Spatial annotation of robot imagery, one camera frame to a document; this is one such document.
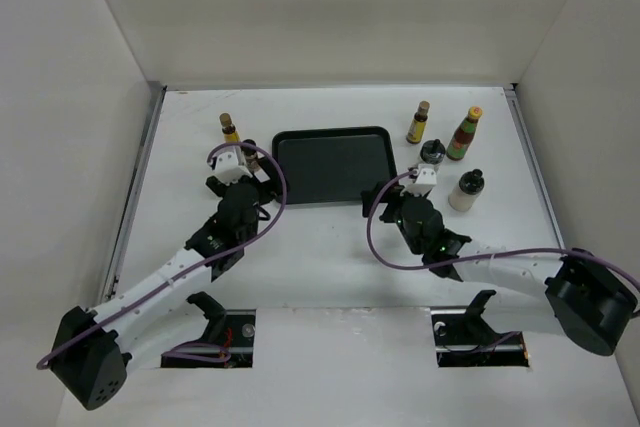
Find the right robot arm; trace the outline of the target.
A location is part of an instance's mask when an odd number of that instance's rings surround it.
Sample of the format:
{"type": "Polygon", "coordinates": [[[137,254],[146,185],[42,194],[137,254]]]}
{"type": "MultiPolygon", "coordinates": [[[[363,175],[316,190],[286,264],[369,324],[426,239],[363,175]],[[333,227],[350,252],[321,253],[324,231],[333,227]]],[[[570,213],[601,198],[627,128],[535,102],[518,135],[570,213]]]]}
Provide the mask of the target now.
{"type": "Polygon", "coordinates": [[[631,320],[639,315],[637,281],[581,249],[500,250],[458,234],[424,195],[394,183],[361,194],[362,214],[395,225],[418,270],[441,279],[480,284],[459,314],[444,314],[440,339],[461,354],[491,351],[522,331],[564,336],[581,349],[612,355],[631,320]]]}

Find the white shaker black lid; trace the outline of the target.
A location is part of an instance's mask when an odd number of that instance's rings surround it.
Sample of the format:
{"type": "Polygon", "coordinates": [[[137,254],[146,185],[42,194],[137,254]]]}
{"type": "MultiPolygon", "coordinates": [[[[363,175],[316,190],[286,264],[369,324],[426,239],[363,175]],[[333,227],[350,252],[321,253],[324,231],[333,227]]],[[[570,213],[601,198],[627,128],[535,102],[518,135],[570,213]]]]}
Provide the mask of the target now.
{"type": "Polygon", "coordinates": [[[446,155],[446,149],[439,139],[426,141],[420,149],[419,159],[421,163],[428,164],[438,171],[446,155]]]}

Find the yellow-label bottle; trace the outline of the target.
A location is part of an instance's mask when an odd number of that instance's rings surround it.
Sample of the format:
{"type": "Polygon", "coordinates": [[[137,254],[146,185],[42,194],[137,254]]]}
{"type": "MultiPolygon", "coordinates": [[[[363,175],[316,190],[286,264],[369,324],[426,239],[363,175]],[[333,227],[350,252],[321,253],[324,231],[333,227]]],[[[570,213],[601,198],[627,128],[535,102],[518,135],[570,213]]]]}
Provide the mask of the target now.
{"type": "Polygon", "coordinates": [[[406,134],[406,141],[408,143],[419,144],[421,142],[426,128],[429,110],[430,103],[428,101],[423,100],[418,104],[406,134]]]}

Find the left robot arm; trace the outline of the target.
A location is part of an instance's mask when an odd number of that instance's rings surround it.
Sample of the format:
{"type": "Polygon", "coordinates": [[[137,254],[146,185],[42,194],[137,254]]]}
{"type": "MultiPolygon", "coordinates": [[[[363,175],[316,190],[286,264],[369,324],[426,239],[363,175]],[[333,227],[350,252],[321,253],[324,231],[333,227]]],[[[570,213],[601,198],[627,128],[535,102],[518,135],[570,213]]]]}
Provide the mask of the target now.
{"type": "Polygon", "coordinates": [[[40,365],[51,370],[86,410],[101,407],[122,387],[138,335],[184,303],[214,307],[204,297],[205,288],[263,236],[260,221],[275,224],[262,207],[275,198],[286,199],[286,179],[273,159],[261,162],[267,167],[267,181],[228,186],[216,213],[165,265],[121,297],[89,310],[75,307],[62,317],[52,350],[40,365]]]}

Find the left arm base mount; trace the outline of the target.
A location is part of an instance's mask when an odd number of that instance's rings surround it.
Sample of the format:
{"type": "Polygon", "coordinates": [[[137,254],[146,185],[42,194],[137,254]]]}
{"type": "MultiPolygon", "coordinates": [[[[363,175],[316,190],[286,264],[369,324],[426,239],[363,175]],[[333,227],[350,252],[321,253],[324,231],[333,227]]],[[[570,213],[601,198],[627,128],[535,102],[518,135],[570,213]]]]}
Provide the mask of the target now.
{"type": "Polygon", "coordinates": [[[199,309],[206,325],[201,335],[181,342],[163,355],[164,369],[240,369],[251,368],[254,358],[257,312],[226,309],[213,297],[199,292],[187,298],[199,309]]]}

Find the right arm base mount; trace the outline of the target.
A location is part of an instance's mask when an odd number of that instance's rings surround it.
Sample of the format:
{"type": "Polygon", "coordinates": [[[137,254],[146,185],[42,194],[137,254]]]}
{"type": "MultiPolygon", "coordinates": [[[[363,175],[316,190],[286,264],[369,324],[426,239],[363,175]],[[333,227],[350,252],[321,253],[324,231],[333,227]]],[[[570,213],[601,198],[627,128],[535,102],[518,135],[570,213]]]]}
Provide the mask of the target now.
{"type": "Polygon", "coordinates": [[[529,367],[523,334],[498,333],[481,317],[496,295],[482,290],[467,306],[430,310],[440,368],[529,367]]]}

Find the yellow-label bottle tan cap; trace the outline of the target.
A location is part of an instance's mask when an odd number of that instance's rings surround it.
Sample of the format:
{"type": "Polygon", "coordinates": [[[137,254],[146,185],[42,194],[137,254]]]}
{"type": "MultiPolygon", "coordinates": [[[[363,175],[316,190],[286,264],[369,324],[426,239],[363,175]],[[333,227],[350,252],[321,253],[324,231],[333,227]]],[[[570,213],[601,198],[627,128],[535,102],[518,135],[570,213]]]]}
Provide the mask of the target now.
{"type": "Polygon", "coordinates": [[[219,121],[221,124],[221,131],[223,133],[224,140],[226,143],[241,141],[237,128],[233,123],[229,113],[222,113],[219,116],[219,121]]]}

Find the small dark spice jar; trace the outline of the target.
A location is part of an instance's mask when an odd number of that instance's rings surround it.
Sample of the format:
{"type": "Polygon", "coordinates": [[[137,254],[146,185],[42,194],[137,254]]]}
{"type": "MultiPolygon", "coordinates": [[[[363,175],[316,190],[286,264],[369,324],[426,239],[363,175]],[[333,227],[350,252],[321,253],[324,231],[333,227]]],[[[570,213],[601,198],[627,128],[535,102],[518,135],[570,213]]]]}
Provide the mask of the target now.
{"type": "Polygon", "coordinates": [[[253,149],[253,147],[256,146],[256,142],[252,139],[246,139],[244,143],[245,146],[243,146],[241,150],[245,158],[246,166],[251,173],[255,173],[261,169],[258,152],[253,149]]]}

